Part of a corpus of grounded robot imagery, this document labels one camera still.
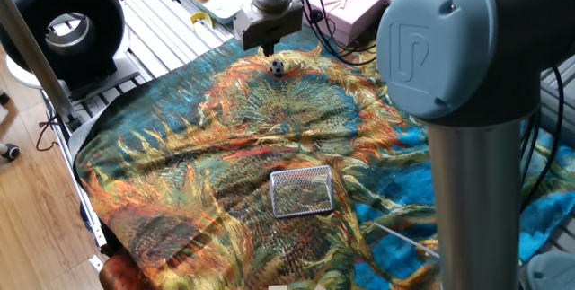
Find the small ball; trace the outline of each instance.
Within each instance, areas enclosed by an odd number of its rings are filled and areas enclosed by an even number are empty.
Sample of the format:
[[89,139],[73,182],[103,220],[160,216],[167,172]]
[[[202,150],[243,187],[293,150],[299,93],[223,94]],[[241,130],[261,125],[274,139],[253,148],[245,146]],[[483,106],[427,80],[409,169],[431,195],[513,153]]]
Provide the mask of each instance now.
[[279,60],[273,60],[270,64],[270,72],[275,76],[281,76],[284,72],[284,63]]

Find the robot logo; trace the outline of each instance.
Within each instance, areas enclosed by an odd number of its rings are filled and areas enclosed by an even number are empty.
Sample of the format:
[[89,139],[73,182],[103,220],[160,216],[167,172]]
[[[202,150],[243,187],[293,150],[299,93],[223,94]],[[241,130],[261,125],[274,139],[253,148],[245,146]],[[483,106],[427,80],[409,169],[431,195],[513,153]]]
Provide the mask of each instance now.
[[428,57],[429,42],[427,33],[429,27],[400,24],[399,30],[391,26],[390,52],[391,74],[397,75],[399,81],[408,83],[414,75],[421,75],[423,63]]

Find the black cable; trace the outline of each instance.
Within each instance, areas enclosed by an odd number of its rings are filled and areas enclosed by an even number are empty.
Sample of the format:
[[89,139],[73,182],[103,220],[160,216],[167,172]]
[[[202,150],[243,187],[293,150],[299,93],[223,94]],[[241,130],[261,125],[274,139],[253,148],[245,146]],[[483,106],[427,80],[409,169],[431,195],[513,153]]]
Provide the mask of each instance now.
[[533,132],[533,125],[535,124],[535,116],[536,113],[529,117],[529,121],[527,122],[527,126],[525,128],[525,132],[521,137],[521,158],[523,159],[523,155],[525,155],[525,150],[527,149],[527,144],[529,144],[529,137]]
[[553,141],[551,154],[549,154],[549,158],[547,159],[547,163],[545,164],[543,171],[541,171],[539,178],[537,178],[535,185],[533,186],[533,188],[529,192],[529,195],[525,199],[525,202],[521,206],[521,213],[523,213],[523,211],[527,208],[529,202],[533,199],[535,193],[539,189],[539,186],[541,186],[541,183],[543,182],[545,175],[547,175],[547,172],[549,171],[549,169],[551,169],[551,165],[553,164],[553,161],[555,160],[555,155],[557,155],[557,150],[559,149],[559,140],[561,137],[561,128],[563,124],[563,105],[565,103],[565,96],[563,94],[563,80],[561,79],[561,73],[559,73],[559,69],[557,69],[557,66],[553,66],[552,69],[553,72],[555,73],[555,79],[557,80],[557,90],[559,91],[559,109],[557,111],[557,128],[555,129],[555,136],[554,136],[555,139]]
[[[309,0],[304,0],[308,10],[311,12],[313,11],[312,5],[309,3]],[[304,14],[305,14],[305,18],[307,19],[307,22],[310,24],[310,27],[312,28],[315,37],[322,43],[322,45],[325,47],[325,49],[327,49],[327,51],[334,56],[335,58],[337,58],[339,61],[341,61],[341,63],[346,64],[348,66],[364,66],[367,64],[370,64],[374,61],[376,61],[376,57],[373,57],[372,59],[369,59],[368,61],[365,62],[360,62],[360,63],[354,63],[354,62],[349,62],[348,60],[344,59],[343,56],[334,49],[334,47],[330,44],[329,40],[325,37],[325,35],[322,33],[322,31],[320,30],[319,26],[317,25],[317,22],[312,22],[311,18],[309,17],[309,15],[307,14],[307,11],[304,9]]]
[[38,137],[38,141],[36,142],[36,150],[40,151],[40,152],[45,152],[48,150],[51,150],[52,147],[54,147],[54,145],[58,145],[60,146],[60,144],[58,144],[58,142],[53,142],[52,141],[52,145],[48,148],[44,148],[44,149],[40,149],[40,141],[42,140],[42,137],[44,136],[44,133],[46,133],[46,130],[48,129],[48,127],[52,127],[55,125],[58,125],[58,123],[56,121],[54,121],[57,118],[57,115],[51,116],[48,121],[45,122],[40,122],[38,124],[38,126],[40,128],[42,128],[42,131],[40,132],[40,136]]
[[[336,26],[335,22],[334,22],[331,18],[329,18],[329,17],[327,17],[327,16],[324,16],[324,17],[325,17],[325,20],[326,20],[327,22],[330,22],[331,25],[332,25],[332,27],[333,27],[333,31],[330,31],[330,39],[332,39],[333,42],[336,42],[336,40],[335,40],[335,38],[334,38],[333,36],[335,35],[335,31],[337,30],[337,26]],[[345,53],[345,54],[344,54],[344,55],[347,55],[347,56],[350,55],[351,53],[354,53],[354,52],[369,52],[369,53],[371,53],[371,54],[374,54],[374,52],[371,52],[371,51],[369,51],[369,50],[372,49],[372,48],[376,48],[376,47],[377,47],[377,44],[374,44],[374,45],[372,45],[371,47],[360,48],[361,44],[360,44],[357,40],[353,40],[353,41],[350,43],[350,45],[351,45],[351,44],[356,44],[357,46],[355,46],[355,47],[353,47],[353,48],[349,48],[349,47],[345,47],[345,46],[340,46],[340,45],[338,45],[338,46],[339,46],[341,49],[343,49],[343,50],[345,50],[345,51],[348,52],[348,53]]]
[[[539,107],[537,112],[531,117],[531,119],[529,119],[529,122],[533,124],[532,125],[533,137],[531,137],[531,145],[529,146],[529,153],[527,153],[525,167],[523,168],[523,172],[521,172],[521,186],[525,185],[527,171],[529,170],[529,164],[531,163],[531,159],[533,158],[535,145],[537,144],[537,138],[539,137],[539,126],[541,124],[541,107]],[[527,141],[529,141],[529,136],[531,135],[532,129],[529,129],[529,131],[526,132],[525,145],[527,144]]]

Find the caster wheel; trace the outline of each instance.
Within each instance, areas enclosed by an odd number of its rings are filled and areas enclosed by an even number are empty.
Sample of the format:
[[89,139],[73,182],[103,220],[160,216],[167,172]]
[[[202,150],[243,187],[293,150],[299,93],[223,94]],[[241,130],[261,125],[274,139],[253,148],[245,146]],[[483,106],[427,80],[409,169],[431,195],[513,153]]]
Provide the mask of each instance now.
[[2,89],[0,89],[0,105],[5,105],[10,101],[10,97],[8,97],[8,94],[6,92],[4,92]]
[[6,145],[8,147],[8,151],[2,155],[2,157],[8,159],[9,161],[14,161],[20,155],[20,148],[16,145]]

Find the metal grid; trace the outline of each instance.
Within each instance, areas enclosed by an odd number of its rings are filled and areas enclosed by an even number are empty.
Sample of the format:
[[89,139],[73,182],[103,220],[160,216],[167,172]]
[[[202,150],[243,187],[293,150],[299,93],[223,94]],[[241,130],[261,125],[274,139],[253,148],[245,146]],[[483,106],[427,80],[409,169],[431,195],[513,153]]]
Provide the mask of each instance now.
[[[202,23],[202,26],[193,30],[190,16],[199,10],[187,0],[120,0],[120,2],[131,36],[126,57],[137,68],[139,74],[127,75],[124,81],[120,80],[121,83],[114,87],[78,102],[75,107],[84,121],[98,114],[121,94],[165,75],[179,66],[184,66],[234,36],[230,26],[217,23],[214,24],[214,29]],[[560,70],[566,75],[563,80],[566,82],[567,96],[575,97],[575,83],[573,83],[575,57],[562,65]],[[543,73],[542,78],[544,87],[553,87],[553,76],[550,76],[550,73]],[[68,132],[56,128],[55,133],[67,159],[68,169],[74,177],[71,169],[73,159],[64,138]],[[102,238],[97,215],[92,210],[85,192],[78,189],[78,194],[83,204],[89,207],[88,217],[93,223],[96,241],[102,246],[106,241]],[[540,252],[550,250],[562,250],[575,255],[575,211],[562,223]]]
[[273,215],[277,218],[331,211],[332,168],[324,165],[273,172],[270,194]]

